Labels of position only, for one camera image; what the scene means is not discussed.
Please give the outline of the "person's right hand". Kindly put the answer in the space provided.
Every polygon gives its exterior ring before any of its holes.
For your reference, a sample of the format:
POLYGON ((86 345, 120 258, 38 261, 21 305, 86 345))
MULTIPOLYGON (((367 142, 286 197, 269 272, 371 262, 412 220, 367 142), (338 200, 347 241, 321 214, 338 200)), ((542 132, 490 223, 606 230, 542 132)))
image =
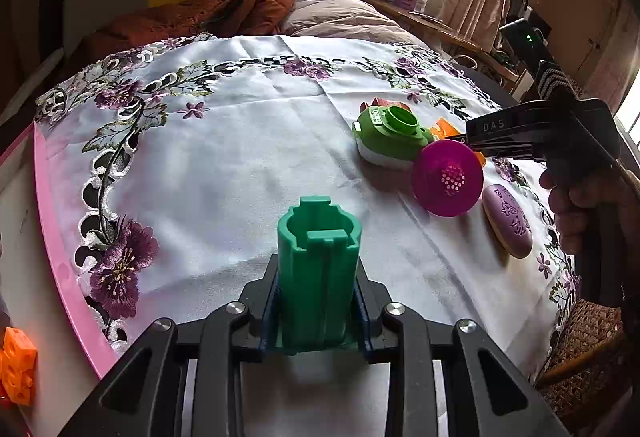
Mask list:
MULTIPOLYGON (((639 179, 628 171, 634 188, 639 179)), ((587 211, 600 205, 613 205, 620 222, 629 256, 639 255, 639 200, 614 170, 604 170, 583 180, 580 184, 562 189, 555 183, 551 172, 545 170, 539 178, 540 186, 550 191, 549 206, 554 214, 556 229, 560 233, 563 251, 577 255, 586 241, 587 211)))

